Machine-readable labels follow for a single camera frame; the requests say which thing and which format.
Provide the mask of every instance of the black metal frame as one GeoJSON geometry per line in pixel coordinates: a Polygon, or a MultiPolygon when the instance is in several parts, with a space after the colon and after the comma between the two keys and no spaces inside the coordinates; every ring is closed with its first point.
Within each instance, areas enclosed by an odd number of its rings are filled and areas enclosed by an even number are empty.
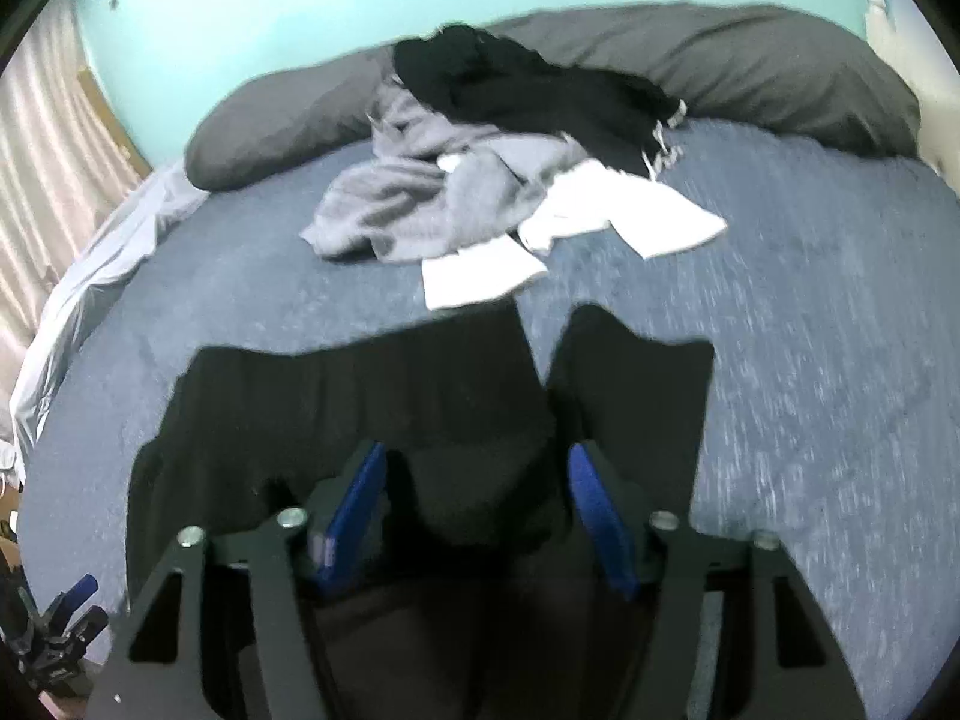
{"type": "MultiPolygon", "coordinates": [[[[254,531],[208,538],[199,528],[183,529],[114,641],[88,718],[218,720],[205,696],[202,624],[210,602],[206,577],[216,566],[248,577],[257,662],[272,720],[343,717],[323,643],[308,641],[301,624],[298,583],[317,584],[323,558],[311,545],[328,536],[326,528],[372,446],[360,447],[341,476],[320,483],[304,509],[285,509],[254,531]],[[179,594],[172,604],[171,581],[179,594]],[[176,610],[176,643],[144,659],[136,654],[138,642],[165,605],[176,610]]],[[[616,479],[598,447],[586,447],[604,487],[616,491],[616,505],[629,505],[635,570],[640,584],[654,587],[659,597],[651,635],[643,646],[637,643],[635,665],[616,703],[616,720],[683,717],[704,594],[713,590],[724,591],[727,622],[710,720],[865,717],[829,625],[775,536],[714,538],[670,512],[649,512],[642,490],[616,479]]]]}

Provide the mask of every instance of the cardboard box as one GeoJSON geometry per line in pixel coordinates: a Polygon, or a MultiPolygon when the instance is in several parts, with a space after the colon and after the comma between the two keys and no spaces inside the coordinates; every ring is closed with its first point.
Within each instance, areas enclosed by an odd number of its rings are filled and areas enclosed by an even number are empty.
{"type": "MultiPolygon", "coordinates": [[[[20,493],[16,488],[9,487],[3,497],[0,497],[0,522],[10,522],[10,512],[20,507],[20,493]]],[[[20,565],[20,550],[12,541],[0,536],[0,551],[3,552],[11,567],[20,565]]]]}

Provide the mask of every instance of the black pants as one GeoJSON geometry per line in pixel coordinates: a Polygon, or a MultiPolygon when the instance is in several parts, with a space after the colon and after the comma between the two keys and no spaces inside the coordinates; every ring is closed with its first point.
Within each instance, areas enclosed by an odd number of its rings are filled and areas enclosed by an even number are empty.
{"type": "Polygon", "coordinates": [[[395,452],[381,573],[311,622],[349,715],[602,717],[648,617],[594,579],[565,450],[592,437],[685,514],[712,355],[584,306],[544,389],[512,303],[296,357],[204,349],[133,469],[131,598],[179,528],[252,529],[369,437],[395,452]]]}

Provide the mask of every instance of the curtain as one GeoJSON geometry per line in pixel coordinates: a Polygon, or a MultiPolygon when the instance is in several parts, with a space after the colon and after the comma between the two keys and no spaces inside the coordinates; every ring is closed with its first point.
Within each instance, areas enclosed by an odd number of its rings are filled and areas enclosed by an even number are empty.
{"type": "Polygon", "coordinates": [[[83,66],[73,2],[51,0],[0,76],[0,440],[47,295],[139,183],[80,88],[83,66]]]}

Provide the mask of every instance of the black clamp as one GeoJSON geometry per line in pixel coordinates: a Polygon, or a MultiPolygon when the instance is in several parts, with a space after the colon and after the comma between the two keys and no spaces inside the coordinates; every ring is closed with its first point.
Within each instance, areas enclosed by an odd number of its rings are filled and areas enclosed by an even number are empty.
{"type": "Polygon", "coordinates": [[[89,693],[83,670],[86,648],[107,627],[109,618],[100,607],[90,607],[73,627],[70,620],[97,591],[89,574],[40,613],[22,570],[12,570],[0,555],[0,631],[8,650],[20,664],[24,678],[35,690],[72,698],[89,693]]]}

